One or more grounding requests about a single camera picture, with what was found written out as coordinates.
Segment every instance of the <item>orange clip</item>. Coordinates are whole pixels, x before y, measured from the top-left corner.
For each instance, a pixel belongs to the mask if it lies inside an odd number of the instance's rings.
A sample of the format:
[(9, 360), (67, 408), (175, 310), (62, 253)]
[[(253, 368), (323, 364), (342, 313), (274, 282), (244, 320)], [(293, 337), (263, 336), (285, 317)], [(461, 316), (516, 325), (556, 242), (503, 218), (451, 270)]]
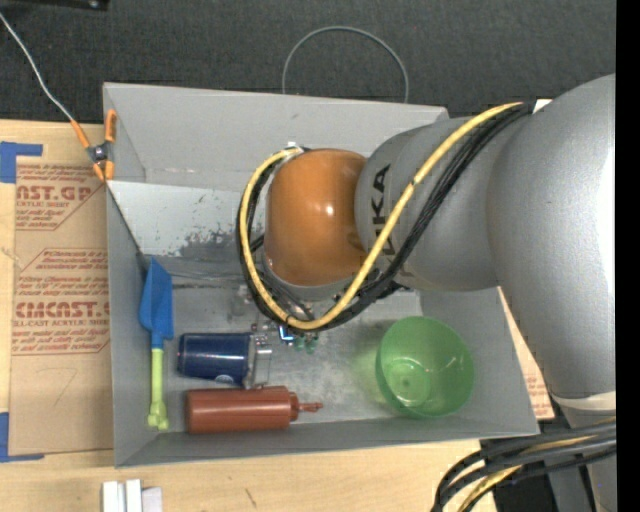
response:
[[(118, 120), (118, 115), (116, 111), (110, 109), (107, 112), (107, 117), (104, 122), (104, 146), (109, 146), (110, 144), (116, 141), (116, 121)], [(71, 121), (71, 127), (73, 131), (76, 133), (78, 140), (82, 147), (86, 150), (91, 149), (91, 144), (89, 143), (89, 139), (87, 135), (84, 133), (84, 130), (76, 121)], [(92, 157), (93, 160), (93, 172), (96, 173), (96, 176), (100, 181), (104, 181), (105, 179), (111, 180), (113, 179), (113, 174), (115, 172), (115, 166), (109, 157), (107, 156), (104, 159), (96, 160)]]

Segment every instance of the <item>small white object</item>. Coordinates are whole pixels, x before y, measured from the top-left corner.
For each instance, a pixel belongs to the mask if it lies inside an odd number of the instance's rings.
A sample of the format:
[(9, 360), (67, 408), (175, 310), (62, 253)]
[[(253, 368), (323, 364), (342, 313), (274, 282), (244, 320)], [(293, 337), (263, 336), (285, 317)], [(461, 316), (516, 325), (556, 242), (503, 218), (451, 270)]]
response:
[(122, 482), (118, 483), (118, 511), (127, 512), (127, 490)]
[(142, 512), (162, 512), (161, 487), (150, 487), (142, 491)]
[(103, 482), (102, 512), (124, 512), (118, 502), (118, 482)]
[(142, 512), (142, 482), (127, 480), (125, 487), (127, 495), (125, 512)]

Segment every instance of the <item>blue can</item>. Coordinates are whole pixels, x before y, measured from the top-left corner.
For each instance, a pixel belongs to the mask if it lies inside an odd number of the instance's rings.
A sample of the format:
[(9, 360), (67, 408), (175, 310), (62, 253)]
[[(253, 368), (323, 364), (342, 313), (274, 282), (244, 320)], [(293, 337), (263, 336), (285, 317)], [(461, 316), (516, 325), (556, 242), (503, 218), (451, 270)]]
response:
[(183, 334), (178, 344), (178, 372), (243, 386), (250, 370), (251, 343), (251, 333)]

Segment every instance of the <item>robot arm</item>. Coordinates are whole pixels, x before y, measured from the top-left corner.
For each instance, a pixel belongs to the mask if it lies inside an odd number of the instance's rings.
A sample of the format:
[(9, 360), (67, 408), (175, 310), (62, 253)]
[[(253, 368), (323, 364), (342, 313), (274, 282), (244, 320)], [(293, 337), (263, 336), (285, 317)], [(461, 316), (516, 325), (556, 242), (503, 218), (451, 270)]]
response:
[[(290, 297), (341, 301), (328, 320), (274, 314), (268, 302), (263, 312), (314, 332), (357, 314), (354, 297), (364, 308), (393, 286), (499, 285), (570, 424), (615, 416), (615, 77), (533, 115), (489, 112), (472, 128), (479, 118), (398, 135), (366, 161), (290, 150), (269, 191), (265, 275)], [(590, 468), (601, 510), (617, 510), (615, 464)]]

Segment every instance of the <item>gray robot arm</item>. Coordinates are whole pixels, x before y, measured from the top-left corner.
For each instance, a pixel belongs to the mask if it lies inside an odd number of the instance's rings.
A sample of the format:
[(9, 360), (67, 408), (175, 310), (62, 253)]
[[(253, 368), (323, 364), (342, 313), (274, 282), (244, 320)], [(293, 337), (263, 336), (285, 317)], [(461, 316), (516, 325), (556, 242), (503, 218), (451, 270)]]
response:
[[(367, 247), (375, 218), (386, 216), (415, 169), (464, 121), (394, 137), (368, 160), (356, 195)], [(402, 245), (446, 164), (433, 169), (391, 246)], [(459, 178), (396, 277), (425, 290), (500, 285), (572, 426), (616, 410), (614, 169), (615, 76), (607, 76), (497, 135)], [(590, 471), (600, 509), (617, 510), (615, 458)]]

